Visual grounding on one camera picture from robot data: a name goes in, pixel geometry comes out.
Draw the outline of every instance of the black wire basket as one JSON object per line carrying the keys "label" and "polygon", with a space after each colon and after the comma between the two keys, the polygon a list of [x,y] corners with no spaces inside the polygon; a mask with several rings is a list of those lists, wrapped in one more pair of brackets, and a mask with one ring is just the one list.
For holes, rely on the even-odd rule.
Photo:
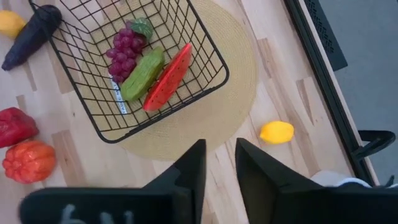
{"label": "black wire basket", "polygon": [[[33,10],[43,0],[29,0]],[[59,0],[63,15],[50,43],[66,71],[98,136],[117,143],[223,86],[229,71],[190,0]],[[134,102],[121,98],[111,81],[105,52],[127,20],[146,17],[154,35],[143,50],[161,46],[167,63],[186,44],[192,60],[176,93],[161,109],[145,112],[146,95]]]}

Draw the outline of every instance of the grape leaf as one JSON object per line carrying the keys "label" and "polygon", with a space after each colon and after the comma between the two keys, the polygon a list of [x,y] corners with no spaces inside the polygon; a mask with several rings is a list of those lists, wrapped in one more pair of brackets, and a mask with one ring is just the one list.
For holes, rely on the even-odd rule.
{"label": "grape leaf", "polygon": [[131,24],[131,29],[136,33],[144,35],[147,38],[147,41],[150,40],[154,33],[154,28],[146,18],[138,18],[134,20]]}

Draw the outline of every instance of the wooden floor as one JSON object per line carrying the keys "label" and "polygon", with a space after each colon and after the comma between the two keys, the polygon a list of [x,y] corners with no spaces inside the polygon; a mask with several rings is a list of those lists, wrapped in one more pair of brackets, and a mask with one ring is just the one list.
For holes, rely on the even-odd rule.
{"label": "wooden floor", "polygon": [[[229,141],[208,155],[203,222],[247,223],[230,159],[237,137],[248,139],[307,177],[320,170],[352,173],[283,2],[214,1],[232,13],[252,35],[259,62],[259,83],[250,116]],[[55,0],[38,2],[51,4]],[[16,11],[26,19],[32,14],[24,0],[2,0],[0,8]],[[0,42],[2,61],[12,42],[4,37],[0,37]],[[24,66],[9,73],[0,71],[0,95],[0,110],[16,106],[36,119],[41,130],[39,139],[54,145],[58,158],[53,175],[36,184],[17,184],[0,174],[0,218],[4,223],[17,223],[18,203],[35,189],[141,187],[172,163],[142,159],[117,145],[101,142],[49,45]],[[275,119],[295,126],[292,142],[266,146],[259,140],[259,128]],[[5,151],[0,150],[0,159]]]}

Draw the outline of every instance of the lemon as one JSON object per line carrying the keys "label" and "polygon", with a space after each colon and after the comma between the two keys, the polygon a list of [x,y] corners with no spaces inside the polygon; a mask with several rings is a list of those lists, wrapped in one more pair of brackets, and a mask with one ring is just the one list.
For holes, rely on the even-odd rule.
{"label": "lemon", "polygon": [[282,144],[291,141],[293,135],[293,125],[283,121],[273,121],[262,127],[260,138],[269,144]]}
{"label": "lemon", "polygon": [[15,39],[25,25],[24,19],[15,12],[0,11],[0,33]]}

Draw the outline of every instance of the watermelon slice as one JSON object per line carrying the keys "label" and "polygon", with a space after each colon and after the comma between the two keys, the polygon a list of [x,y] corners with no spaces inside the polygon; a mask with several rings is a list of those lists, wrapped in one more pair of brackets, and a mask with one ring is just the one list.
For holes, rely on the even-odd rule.
{"label": "watermelon slice", "polygon": [[145,111],[158,110],[170,99],[188,70],[191,56],[192,44],[188,43],[174,56],[158,81],[150,89],[144,102]]}

